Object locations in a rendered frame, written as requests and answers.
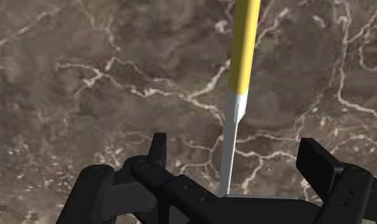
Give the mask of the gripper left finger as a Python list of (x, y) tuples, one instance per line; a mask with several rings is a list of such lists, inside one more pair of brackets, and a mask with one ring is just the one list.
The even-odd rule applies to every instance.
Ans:
[(134, 214), (142, 224), (220, 224), (219, 199), (185, 175), (165, 168), (167, 135), (153, 136), (149, 153), (115, 171), (90, 165), (79, 174), (56, 224), (115, 224)]

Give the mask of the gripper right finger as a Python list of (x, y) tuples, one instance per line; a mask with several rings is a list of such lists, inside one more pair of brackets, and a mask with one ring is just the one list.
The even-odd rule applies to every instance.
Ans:
[(339, 161), (313, 138), (299, 143), (296, 168), (322, 200), (312, 224), (377, 224), (377, 178)]

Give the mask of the yellow handled grey spatula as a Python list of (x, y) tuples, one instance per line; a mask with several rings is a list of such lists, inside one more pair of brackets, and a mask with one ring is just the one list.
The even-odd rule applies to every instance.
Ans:
[(236, 0), (218, 197), (230, 194), (238, 124), (245, 115), (261, 0)]

